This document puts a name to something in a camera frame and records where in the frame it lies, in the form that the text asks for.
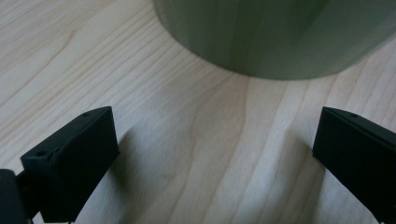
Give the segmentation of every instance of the gray-green cylindrical object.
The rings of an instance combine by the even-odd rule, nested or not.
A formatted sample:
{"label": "gray-green cylindrical object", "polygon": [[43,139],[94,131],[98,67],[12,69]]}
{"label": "gray-green cylindrical object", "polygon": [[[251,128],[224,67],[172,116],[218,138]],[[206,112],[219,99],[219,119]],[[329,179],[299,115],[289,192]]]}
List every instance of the gray-green cylindrical object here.
{"label": "gray-green cylindrical object", "polygon": [[238,73],[340,72],[396,34],[396,0],[153,0],[184,47]]}

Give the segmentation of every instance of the wood grain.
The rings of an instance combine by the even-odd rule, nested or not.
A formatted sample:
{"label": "wood grain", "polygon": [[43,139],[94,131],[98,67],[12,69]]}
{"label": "wood grain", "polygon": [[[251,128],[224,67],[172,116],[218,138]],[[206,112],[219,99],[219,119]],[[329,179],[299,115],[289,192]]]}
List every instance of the wood grain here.
{"label": "wood grain", "polygon": [[273,81],[189,53],[149,0],[1,1],[0,18],[1,167],[113,106],[121,155],[77,223],[375,223],[310,148],[324,105],[396,132],[396,41],[338,75]]}

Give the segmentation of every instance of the black block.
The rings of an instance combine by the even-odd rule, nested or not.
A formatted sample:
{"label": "black block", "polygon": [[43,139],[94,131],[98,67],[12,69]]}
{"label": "black block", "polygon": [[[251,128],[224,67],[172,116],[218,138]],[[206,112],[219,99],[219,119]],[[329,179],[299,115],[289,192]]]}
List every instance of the black block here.
{"label": "black block", "polygon": [[0,169],[0,223],[26,224],[27,216],[14,172]]}
{"label": "black block", "polygon": [[74,222],[118,155],[111,107],[80,115],[24,154],[44,221]]}
{"label": "black block", "polygon": [[358,115],[323,107],[313,155],[379,222],[396,221],[395,133]]}

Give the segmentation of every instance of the small hole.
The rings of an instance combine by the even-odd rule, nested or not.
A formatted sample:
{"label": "small hole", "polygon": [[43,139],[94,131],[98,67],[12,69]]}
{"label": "small hole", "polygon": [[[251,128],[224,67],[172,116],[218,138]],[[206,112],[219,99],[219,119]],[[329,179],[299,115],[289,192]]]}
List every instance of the small hole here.
{"label": "small hole", "polygon": [[46,152],[45,151],[39,151],[36,153],[37,156],[45,156]]}

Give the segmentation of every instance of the wooden table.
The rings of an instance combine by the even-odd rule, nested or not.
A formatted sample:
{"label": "wooden table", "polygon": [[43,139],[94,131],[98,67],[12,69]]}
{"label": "wooden table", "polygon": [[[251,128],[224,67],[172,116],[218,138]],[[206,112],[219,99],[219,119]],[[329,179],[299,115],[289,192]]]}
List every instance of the wooden table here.
{"label": "wooden table", "polygon": [[149,0],[1,1],[0,17],[1,167],[113,106],[121,155],[77,223],[375,223],[310,148],[324,105],[396,131],[396,41],[275,81],[194,56]]}

